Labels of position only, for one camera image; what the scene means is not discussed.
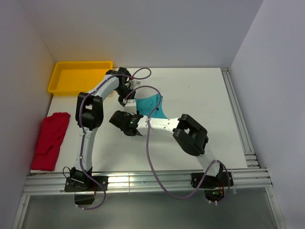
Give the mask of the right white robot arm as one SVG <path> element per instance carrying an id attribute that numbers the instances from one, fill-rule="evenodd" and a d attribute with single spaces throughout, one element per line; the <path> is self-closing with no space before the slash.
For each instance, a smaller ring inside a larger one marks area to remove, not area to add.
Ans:
<path id="1" fill-rule="evenodd" d="M 109 122 L 127 136 L 155 134 L 173 137 L 185 153 L 196 157 L 206 174 L 205 182 L 217 186 L 222 181 L 224 167 L 211 150 L 208 131 L 190 115 L 167 119 L 116 111 Z"/>

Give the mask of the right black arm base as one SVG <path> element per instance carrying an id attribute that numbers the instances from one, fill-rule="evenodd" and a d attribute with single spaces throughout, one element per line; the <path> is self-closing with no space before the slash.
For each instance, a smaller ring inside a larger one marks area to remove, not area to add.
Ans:
<path id="1" fill-rule="evenodd" d="M 205 175 L 203 172 L 197 172 L 191 173 L 190 184 L 194 188 L 194 191 L 188 197 L 197 193 L 198 189 L 203 189 L 208 201 L 218 203 L 225 198 L 225 188 L 230 189 L 234 186 L 234 180 L 231 172 L 223 171 L 215 177 Z"/>

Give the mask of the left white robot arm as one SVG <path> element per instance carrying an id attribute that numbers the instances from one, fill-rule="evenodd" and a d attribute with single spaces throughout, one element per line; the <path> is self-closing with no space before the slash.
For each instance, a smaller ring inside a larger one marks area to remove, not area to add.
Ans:
<path id="1" fill-rule="evenodd" d="M 92 187 L 92 151 L 98 128 L 104 119 L 103 102 L 107 96 L 116 91 L 118 102 L 125 106 L 125 97 L 132 91 L 128 82 L 132 75 L 126 68 L 117 71 L 109 70 L 103 80 L 87 93 L 79 93 L 75 119 L 80 127 L 80 149 L 75 164 L 70 171 L 70 177 L 81 190 Z"/>

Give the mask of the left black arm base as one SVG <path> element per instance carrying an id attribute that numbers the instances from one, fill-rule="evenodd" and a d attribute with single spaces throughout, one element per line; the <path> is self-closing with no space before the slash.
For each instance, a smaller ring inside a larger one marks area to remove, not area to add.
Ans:
<path id="1" fill-rule="evenodd" d="M 78 206 L 87 207 L 93 204 L 98 191 L 107 191 L 108 177 L 92 176 L 92 169 L 85 175 L 74 167 L 64 167 L 62 173 L 66 178 L 64 192 L 74 193 L 74 202 Z"/>

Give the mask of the teal t shirt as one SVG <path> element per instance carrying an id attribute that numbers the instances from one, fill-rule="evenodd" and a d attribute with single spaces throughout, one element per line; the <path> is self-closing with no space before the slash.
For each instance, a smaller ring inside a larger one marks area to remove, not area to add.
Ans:
<path id="1" fill-rule="evenodd" d="M 162 104 L 163 104 L 163 97 L 159 96 L 158 94 L 152 95 L 150 97 L 136 99 L 136 108 L 140 115 L 148 116 L 149 113 L 153 110 L 153 108 L 160 102 L 159 106 L 156 110 L 151 114 L 152 118 L 162 118 L 166 119 L 167 116 L 163 112 Z"/>

